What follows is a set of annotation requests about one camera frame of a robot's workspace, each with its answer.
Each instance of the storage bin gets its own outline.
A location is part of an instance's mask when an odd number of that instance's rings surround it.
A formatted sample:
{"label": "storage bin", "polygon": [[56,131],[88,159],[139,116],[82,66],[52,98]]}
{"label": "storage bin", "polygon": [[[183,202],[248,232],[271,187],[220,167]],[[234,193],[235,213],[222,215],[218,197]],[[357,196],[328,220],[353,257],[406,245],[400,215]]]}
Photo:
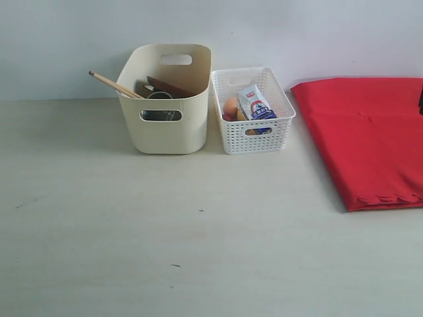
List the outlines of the storage bin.
{"label": "storage bin", "polygon": [[[269,68],[226,69],[211,73],[215,110],[223,148],[227,154],[279,151],[284,148],[295,110]],[[276,119],[228,122],[222,119],[225,101],[256,84],[269,102]],[[270,128],[270,133],[247,135],[250,129]]]}
{"label": "storage bin", "polygon": [[[163,62],[189,57],[189,65]],[[212,53],[197,44],[149,44],[136,49],[117,83],[133,91],[147,84],[147,76],[193,92],[190,98],[136,99],[118,92],[134,146],[143,153],[188,154],[204,146],[207,135],[208,90]],[[179,111],[178,121],[147,121],[141,112]]]}

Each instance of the tabletop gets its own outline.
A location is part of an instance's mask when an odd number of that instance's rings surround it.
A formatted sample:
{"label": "tabletop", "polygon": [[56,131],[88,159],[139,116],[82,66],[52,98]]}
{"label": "tabletop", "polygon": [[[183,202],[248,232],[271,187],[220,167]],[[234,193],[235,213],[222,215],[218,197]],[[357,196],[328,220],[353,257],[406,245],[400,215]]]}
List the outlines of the tabletop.
{"label": "tabletop", "polygon": [[0,315],[421,316],[423,210],[345,213],[280,152],[144,155],[115,99],[0,103]]}

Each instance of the white wall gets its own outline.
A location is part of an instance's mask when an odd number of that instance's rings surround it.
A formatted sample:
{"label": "white wall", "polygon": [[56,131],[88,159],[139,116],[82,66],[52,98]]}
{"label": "white wall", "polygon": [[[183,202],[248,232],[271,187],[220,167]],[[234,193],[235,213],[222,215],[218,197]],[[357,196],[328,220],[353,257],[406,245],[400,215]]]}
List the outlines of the white wall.
{"label": "white wall", "polygon": [[213,68],[266,65],[284,88],[333,75],[423,76],[422,0],[3,0],[0,100],[102,98],[130,52],[209,46]]}

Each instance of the folded red fabric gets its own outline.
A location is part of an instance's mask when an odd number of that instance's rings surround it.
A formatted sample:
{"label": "folded red fabric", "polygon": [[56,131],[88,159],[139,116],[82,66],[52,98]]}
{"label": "folded red fabric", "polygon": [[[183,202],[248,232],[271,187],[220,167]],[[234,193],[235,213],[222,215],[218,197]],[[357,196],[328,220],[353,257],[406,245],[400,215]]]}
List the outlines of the folded red fabric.
{"label": "folded red fabric", "polygon": [[292,88],[349,211],[423,206],[423,78],[335,78]]}

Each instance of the basket handle hole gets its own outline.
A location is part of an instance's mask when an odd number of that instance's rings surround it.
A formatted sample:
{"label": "basket handle hole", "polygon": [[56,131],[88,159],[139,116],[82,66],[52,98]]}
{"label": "basket handle hole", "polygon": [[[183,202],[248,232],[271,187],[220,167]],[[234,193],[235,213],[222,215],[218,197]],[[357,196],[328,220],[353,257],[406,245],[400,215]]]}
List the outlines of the basket handle hole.
{"label": "basket handle hole", "polygon": [[229,79],[229,85],[231,86],[245,86],[251,83],[251,79],[242,76],[232,76]]}
{"label": "basket handle hole", "polygon": [[266,127],[264,129],[248,129],[245,130],[245,135],[263,135],[263,134],[271,134],[273,129],[271,127]]}
{"label": "basket handle hole", "polygon": [[182,113],[178,110],[143,110],[139,117],[144,121],[179,121]]}
{"label": "basket handle hole", "polygon": [[192,56],[188,54],[182,55],[162,55],[160,62],[163,65],[191,65]]}

